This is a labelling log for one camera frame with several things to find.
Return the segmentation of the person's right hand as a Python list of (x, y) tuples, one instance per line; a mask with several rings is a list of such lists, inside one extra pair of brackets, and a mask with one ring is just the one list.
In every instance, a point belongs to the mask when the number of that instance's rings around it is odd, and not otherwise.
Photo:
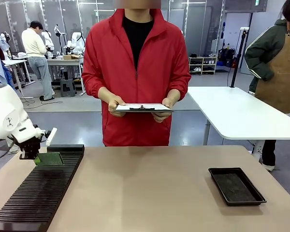
[(110, 92), (106, 87), (101, 87), (98, 91), (98, 98), (108, 104), (108, 111), (116, 117), (123, 117), (125, 112), (115, 112), (118, 105), (125, 105), (125, 102), (118, 95)]

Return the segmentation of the person's left hand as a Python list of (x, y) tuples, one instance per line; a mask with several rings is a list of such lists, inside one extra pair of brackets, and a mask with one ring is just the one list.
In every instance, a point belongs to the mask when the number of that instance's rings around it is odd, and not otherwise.
[[(180, 99), (180, 92), (177, 89), (172, 89), (168, 92), (167, 97), (162, 100), (162, 105), (166, 106), (167, 108), (172, 109), (172, 107), (179, 101)], [(158, 123), (161, 123), (165, 119), (167, 119), (172, 113), (152, 113), (154, 120)]]

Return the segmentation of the person in brown apron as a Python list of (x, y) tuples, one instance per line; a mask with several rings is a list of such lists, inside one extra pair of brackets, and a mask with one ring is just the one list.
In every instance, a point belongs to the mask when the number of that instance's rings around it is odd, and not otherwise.
[(249, 93), (285, 113), (290, 113), (290, 0), (282, 7), (282, 19), (260, 34), (245, 51), (253, 74)]

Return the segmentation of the black slotted PCB rack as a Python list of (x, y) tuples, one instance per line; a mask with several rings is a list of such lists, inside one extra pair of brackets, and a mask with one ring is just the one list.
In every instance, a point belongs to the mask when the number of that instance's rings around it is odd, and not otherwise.
[(0, 232), (47, 232), (84, 156), (84, 145), (52, 145), (62, 166), (35, 167), (0, 210)]

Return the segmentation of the person's left forearm red sleeve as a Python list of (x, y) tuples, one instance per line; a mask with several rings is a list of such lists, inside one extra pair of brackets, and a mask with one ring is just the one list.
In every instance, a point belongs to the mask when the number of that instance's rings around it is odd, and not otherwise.
[(177, 70), (172, 74), (169, 84), (169, 92), (177, 93), (177, 101), (181, 101), (185, 97), (188, 91), (190, 79), (191, 75), (189, 73), (189, 69)]

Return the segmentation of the person's right forearm red sleeve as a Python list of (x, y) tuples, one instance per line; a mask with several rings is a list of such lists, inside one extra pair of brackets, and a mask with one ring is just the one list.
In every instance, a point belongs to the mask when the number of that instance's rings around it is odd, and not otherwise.
[(107, 90), (102, 75), (98, 72), (86, 72), (82, 74), (87, 95), (96, 99), (103, 99), (103, 95)]

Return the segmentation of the white rounded table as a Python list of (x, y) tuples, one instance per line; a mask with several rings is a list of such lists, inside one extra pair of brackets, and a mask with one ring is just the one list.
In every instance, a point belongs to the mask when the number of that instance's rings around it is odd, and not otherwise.
[(266, 140), (290, 140), (290, 117), (237, 87), (189, 87), (206, 117), (203, 145), (210, 127), (227, 140), (252, 142), (257, 160)]

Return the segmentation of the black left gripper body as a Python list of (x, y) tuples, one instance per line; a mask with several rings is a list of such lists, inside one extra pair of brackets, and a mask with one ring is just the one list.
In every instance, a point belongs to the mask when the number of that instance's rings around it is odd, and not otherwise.
[(39, 154), (41, 148), (41, 139), (32, 137), (20, 144), (21, 152), (25, 151), (27, 159), (34, 159)]

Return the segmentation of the small white background robot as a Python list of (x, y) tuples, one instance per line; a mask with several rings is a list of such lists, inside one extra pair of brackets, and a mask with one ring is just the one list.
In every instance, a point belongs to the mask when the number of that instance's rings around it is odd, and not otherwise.
[(44, 37), (45, 40), (45, 47), (46, 47), (46, 53), (48, 58), (53, 58), (53, 51), (54, 51), (54, 44), (51, 39), (51, 33), (48, 32), (47, 30), (42, 32), (42, 36)]

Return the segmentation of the black tripod pole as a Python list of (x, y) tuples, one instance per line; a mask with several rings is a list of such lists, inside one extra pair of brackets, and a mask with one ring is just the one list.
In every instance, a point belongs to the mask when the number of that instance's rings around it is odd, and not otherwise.
[(239, 46), (239, 50), (238, 50), (238, 55), (236, 58), (236, 65), (233, 71), (233, 76), (232, 76), (232, 81), (231, 81), (231, 88), (234, 88), (234, 84), (235, 84), (235, 80), (236, 80), (236, 76), (237, 76), (237, 72), (238, 72), (238, 67), (239, 67), (239, 63), (241, 60), (241, 56), (242, 56), (242, 50), (243, 50), (243, 46), (244, 46), (244, 42), (247, 36), (247, 33), (249, 32), (249, 27), (241, 27), (240, 31), (242, 32), (242, 36), (241, 36), (241, 42), (240, 42), (240, 46)]

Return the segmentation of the large white background robot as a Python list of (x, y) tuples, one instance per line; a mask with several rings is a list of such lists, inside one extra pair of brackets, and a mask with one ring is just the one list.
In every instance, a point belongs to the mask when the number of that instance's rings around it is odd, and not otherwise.
[(66, 55), (77, 54), (83, 55), (85, 52), (85, 39), (81, 32), (74, 32), (71, 40), (66, 45)]

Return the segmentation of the clipboard with white paper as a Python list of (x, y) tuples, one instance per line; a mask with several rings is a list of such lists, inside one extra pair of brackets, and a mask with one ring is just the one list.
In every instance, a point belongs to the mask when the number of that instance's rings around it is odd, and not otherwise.
[(126, 103), (125, 105), (118, 105), (115, 112), (170, 113), (173, 110), (160, 103)]

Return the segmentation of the green PCB board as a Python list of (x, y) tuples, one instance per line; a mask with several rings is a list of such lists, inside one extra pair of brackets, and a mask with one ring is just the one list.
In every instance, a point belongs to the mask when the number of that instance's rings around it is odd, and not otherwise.
[(63, 159), (59, 152), (39, 153), (40, 162), (38, 166), (62, 166), (64, 165)]

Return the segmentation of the black plastic tray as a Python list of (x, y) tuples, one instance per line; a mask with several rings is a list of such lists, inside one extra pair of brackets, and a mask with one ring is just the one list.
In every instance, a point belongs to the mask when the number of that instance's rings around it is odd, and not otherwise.
[(257, 206), (267, 202), (241, 168), (208, 171), (227, 206)]

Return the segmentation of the white side desk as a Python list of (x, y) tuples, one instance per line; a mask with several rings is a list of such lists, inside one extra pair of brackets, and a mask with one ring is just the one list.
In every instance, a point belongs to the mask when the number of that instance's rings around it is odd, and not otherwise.
[(29, 72), (28, 72), (28, 68), (27, 68), (27, 65), (26, 65), (26, 61), (24, 59), (13, 59), (13, 60), (3, 60), (2, 61), (4, 63), (4, 66), (5, 67), (9, 67), (12, 69), (13, 71), (13, 74), (15, 75), (15, 79), (16, 79), (16, 83), (17, 83), (17, 86), (18, 86), (18, 90), (21, 94), (21, 97), (20, 99), (21, 100), (33, 100), (33, 97), (27, 97), (24, 95), (23, 93), (23, 90), (22, 90), (22, 84), (19, 80), (19, 76), (17, 74), (17, 66), (20, 66), (21, 64), (23, 64), (25, 66), (25, 73), (27, 74), (27, 77), (28, 77), (28, 81), (24, 83), (24, 87), (26, 86), (29, 86), (31, 84), (34, 84), (35, 81), (32, 81), (31, 78), (30, 78), (30, 75), (29, 75)]

